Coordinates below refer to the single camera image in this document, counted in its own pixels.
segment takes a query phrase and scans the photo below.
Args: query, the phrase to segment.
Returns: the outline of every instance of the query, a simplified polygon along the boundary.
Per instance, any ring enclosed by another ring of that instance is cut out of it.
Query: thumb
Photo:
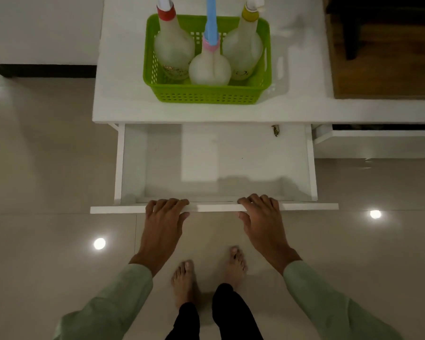
[[[190,216],[190,212],[183,212],[178,218],[178,230],[182,230],[183,223]]]
[[[250,217],[247,213],[243,211],[238,212],[238,217],[242,222],[244,223],[244,232],[249,235],[249,229],[250,229]]]

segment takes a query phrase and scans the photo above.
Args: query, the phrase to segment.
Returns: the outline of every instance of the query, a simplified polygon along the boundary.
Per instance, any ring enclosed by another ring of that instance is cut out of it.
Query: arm
[[[140,250],[114,281],[86,306],[64,315],[56,340],[120,340],[129,330],[153,288],[153,277],[173,254],[189,216],[188,200],[151,201],[146,207]]]
[[[255,249],[275,268],[299,307],[315,325],[322,339],[400,340],[391,326],[330,287],[288,245],[277,200],[256,194],[238,200],[244,231]]]

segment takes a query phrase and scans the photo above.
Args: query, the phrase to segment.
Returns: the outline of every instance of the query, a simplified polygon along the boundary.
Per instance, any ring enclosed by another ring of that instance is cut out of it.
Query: hand
[[[187,199],[151,200],[146,206],[145,228],[139,252],[130,264],[141,264],[149,268],[153,276],[160,271],[175,251],[183,233],[183,223],[190,213],[182,209],[189,204]]]
[[[248,198],[239,199],[238,203],[248,212],[238,213],[244,223],[245,233],[273,268],[283,274],[288,264],[301,260],[298,253],[288,245],[277,200],[266,194],[261,197],[252,194]]]

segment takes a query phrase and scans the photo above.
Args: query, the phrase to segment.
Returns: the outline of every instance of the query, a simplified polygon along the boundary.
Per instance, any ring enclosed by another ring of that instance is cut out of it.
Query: white wall
[[[0,0],[0,63],[96,64],[104,0]]]

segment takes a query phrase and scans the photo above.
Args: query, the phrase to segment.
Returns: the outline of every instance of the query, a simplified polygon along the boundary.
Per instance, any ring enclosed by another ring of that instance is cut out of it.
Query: brown wooden surface
[[[335,98],[425,99],[425,14],[365,23],[352,61],[345,58],[340,18],[326,15],[326,28]]]

